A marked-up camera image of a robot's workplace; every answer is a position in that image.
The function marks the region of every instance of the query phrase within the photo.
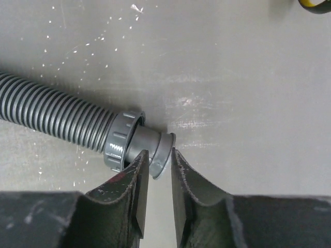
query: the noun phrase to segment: yellow object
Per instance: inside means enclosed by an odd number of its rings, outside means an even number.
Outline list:
[[[311,13],[324,14],[331,11],[331,0],[325,0],[320,4],[313,4],[310,0],[299,0],[299,3]]]

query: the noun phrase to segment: gray surface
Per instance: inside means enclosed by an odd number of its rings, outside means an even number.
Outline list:
[[[145,110],[149,126],[176,133],[191,165],[231,193],[324,195],[330,22],[285,0],[4,0],[0,68]],[[86,192],[114,175],[102,155],[9,123],[0,144],[0,190]],[[141,247],[157,241],[175,246],[169,170],[149,184]]]

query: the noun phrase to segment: hose ridge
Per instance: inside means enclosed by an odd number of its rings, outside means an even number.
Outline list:
[[[0,72],[0,118],[103,152],[114,114],[56,89]]]

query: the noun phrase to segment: pipe flange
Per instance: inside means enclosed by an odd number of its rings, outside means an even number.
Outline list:
[[[145,124],[144,112],[123,111],[114,119],[103,152],[104,163],[113,171],[125,168],[125,154],[137,125]]]

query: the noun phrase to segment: gray plastic pipe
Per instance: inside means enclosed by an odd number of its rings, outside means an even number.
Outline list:
[[[144,126],[144,112],[114,113],[4,72],[0,72],[0,119],[103,152],[105,164],[118,172],[148,150],[154,179],[169,163],[175,145],[175,134]]]

